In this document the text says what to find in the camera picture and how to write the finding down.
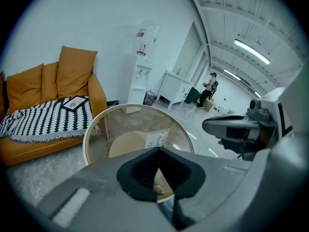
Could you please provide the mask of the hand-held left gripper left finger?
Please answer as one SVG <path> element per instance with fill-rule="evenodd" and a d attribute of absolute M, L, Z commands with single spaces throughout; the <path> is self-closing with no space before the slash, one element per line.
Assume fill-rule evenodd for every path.
<path fill-rule="evenodd" d="M 175 161 L 163 147 L 90 164 L 39 203 L 53 231 L 176 232 L 173 210 L 153 190 L 158 170 Z"/>

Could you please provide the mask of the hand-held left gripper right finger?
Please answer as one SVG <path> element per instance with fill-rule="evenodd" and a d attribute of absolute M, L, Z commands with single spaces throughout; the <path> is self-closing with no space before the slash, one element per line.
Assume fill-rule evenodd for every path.
<path fill-rule="evenodd" d="M 160 230 L 252 230 L 253 164 L 160 148 L 159 168 L 175 198 Z"/>

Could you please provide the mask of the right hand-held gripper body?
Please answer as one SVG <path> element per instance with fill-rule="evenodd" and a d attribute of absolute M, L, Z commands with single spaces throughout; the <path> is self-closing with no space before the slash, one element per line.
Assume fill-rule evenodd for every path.
<path fill-rule="evenodd" d="M 302 67 L 288 87 L 259 99 L 277 123 L 266 150 L 267 159 L 254 202 L 309 200 L 309 66 Z"/>

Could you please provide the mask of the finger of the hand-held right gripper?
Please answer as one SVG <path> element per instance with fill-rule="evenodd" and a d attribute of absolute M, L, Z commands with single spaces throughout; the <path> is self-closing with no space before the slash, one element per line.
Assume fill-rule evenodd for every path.
<path fill-rule="evenodd" d="M 226 140 L 256 140 L 260 125 L 248 116 L 215 116 L 205 119 L 203 130 L 215 137 Z"/>
<path fill-rule="evenodd" d="M 252 144 L 248 142 L 232 142 L 220 139 L 218 144 L 222 145 L 224 149 L 232 150 L 238 154 L 238 158 L 242 160 L 253 160 L 254 152 L 251 149 Z"/>

